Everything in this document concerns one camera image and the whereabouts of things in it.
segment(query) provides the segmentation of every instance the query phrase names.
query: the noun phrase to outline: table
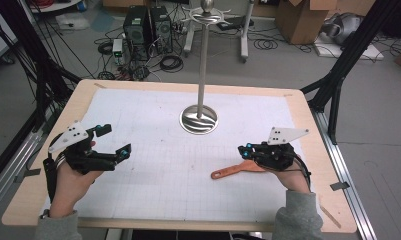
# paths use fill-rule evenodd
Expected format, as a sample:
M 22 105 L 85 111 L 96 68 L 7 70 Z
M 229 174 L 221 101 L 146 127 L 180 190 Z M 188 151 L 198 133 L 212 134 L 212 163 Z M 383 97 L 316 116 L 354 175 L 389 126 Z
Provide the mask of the table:
M 103 80 L 81 81 L 63 113 L 55 124 L 46 143 L 37 156 L 32 169 L 42 168 L 42 161 L 46 158 L 48 144 L 52 138 L 75 119 L 82 119 L 87 111 L 91 99 L 97 89 L 131 89 L 163 92 L 197 92 L 197 85 L 148 83 L 148 82 L 117 82 Z M 307 128 L 310 134 L 300 139 L 303 154 L 309 170 L 313 173 L 312 182 L 317 193 L 320 208 L 323 212 L 323 232 L 352 233 L 357 227 L 349 205 L 342 192 L 333 191 L 331 184 L 338 182 L 332 163 L 326 152 L 315 121 L 310 113 L 303 93 L 293 89 L 251 88 L 234 86 L 206 86 L 206 93 L 240 94 L 252 96 L 284 97 L 289 105 L 292 120 L 296 128 Z M 5 211 L 2 222 L 13 226 L 37 225 L 40 209 L 47 196 L 46 181 L 43 171 L 38 176 L 24 179 L 16 195 Z M 137 220 L 137 219 L 99 219 L 80 218 L 81 227 L 102 228 L 131 228 L 131 229 L 177 229 L 177 230 L 210 230 L 210 231 L 272 231 L 272 226 L 262 223 L 245 222 L 213 222 L 213 221 L 168 221 Z

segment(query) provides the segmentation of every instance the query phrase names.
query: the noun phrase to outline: concrete floor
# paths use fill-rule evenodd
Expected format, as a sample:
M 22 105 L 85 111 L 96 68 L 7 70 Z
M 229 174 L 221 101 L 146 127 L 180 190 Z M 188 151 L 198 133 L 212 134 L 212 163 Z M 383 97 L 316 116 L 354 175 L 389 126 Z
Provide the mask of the concrete floor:
M 63 38 L 94 72 L 100 54 L 93 41 L 120 27 L 123 19 L 107 20 L 105 17 L 111 17 L 110 14 L 99 6 L 90 7 L 83 15 L 91 27 L 66 32 Z M 98 25 L 99 18 L 106 19 L 108 24 Z M 256 30 L 274 27 L 271 19 L 254 20 Z M 273 35 L 278 31 L 264 33 Z M 65 67 L 78 76 L 88 75 L 57 36 L 53 39 Z M 146 81 L 197 83 L 200 39 L 196 33 L 192 52 L 183 58 L 182 71 L 159 71 L 156 74 L 160 80 L 150 75 Z M 315 51 L 304 53 L 282 42 L 278 42 L 277 49 L 258 50 L 249 41 L 249 58 L 244 64 L 240 60 L 239 45 L 238 38 L 210 35 L 208 84 L 300 89 L 325 76 L 336 61 L 318 57 Z M 380 51 L 388 49 L 379 43 L 375 46 Z M 375 63 L 360 60 L 347 76 L 340 102 L 337 140 L 377 238 L 401 240 L 401 67 L 393 62 L 395 57 L 388 51 L 383 55 L 384 60 Z M 0 154 L 34 109 L 32 93 L 20 65 L 0 64 Z M 0 204 L 0 240 L 16 239 L 16 236 L 31 239 L 34 233 L 34 228 L 1 224 L 1 216 L 17 188 L 18 184 L 13 184 Z M 103 239 L 106 231 L 81 229 L 81 232 L 85 239 L 96 240 Z M 360 239 L 357 233 L 327 234 L 326 237 Z

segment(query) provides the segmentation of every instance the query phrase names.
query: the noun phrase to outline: human hand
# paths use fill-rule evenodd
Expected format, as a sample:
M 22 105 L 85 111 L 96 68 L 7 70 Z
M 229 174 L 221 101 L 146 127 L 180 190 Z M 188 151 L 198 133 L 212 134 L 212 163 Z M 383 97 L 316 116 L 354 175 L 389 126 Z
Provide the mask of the human hand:
M 275 174 L 275 176 L 277 176 L 280 180 L 281 184 L 288 190 L 301 193 L 310 193 L 307 180 L 303 175 L 300 166 L 296 164 L 296 162 L 293 162 L 293 164 L 284 171 L 274 171 L 266 168 L 264 169 Z
M 57 169 L 57 185 L 53 202 L 50 206 L 50 217 L 61 218 L 73 213 L 73 208 L 87 193 L 91 184 L 103 171 L 90 171 L 85 175 L 73 170 L 66 161 Z

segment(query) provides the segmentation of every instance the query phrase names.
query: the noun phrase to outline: gray sweatshirt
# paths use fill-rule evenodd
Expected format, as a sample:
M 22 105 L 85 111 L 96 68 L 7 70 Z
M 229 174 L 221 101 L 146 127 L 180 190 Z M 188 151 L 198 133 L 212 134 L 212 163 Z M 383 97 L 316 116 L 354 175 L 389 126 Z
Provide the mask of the gray sweatshirt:
M 81 240 L 78 233 L 78 213 L 59 218 L 44 218 L 38 222 L 35 240 Z M 323 221 L 316 210 L 316 194 L 286 192 L 286 206 L 275 217 L 273 240 L 323 239 Z

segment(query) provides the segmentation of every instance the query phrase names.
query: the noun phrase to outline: wooden spoon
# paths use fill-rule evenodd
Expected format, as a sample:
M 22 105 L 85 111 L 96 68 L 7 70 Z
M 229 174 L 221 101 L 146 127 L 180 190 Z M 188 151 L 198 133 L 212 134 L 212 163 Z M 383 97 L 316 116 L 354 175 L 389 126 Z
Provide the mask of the wooden spoon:
M 244 162 L 242 162 L 241 164 L 214 171 L 214 172 L 212 172 L 212 174 L 210 174 L 210 177 L 212 179 L 219 179 L 219 178 L 223 178 L 223 177 L 235 174 L 235 173 L 239 173 L 241 171 L 266 172 L 265 169 L 259 167 L 254 161 L 244 160 Z

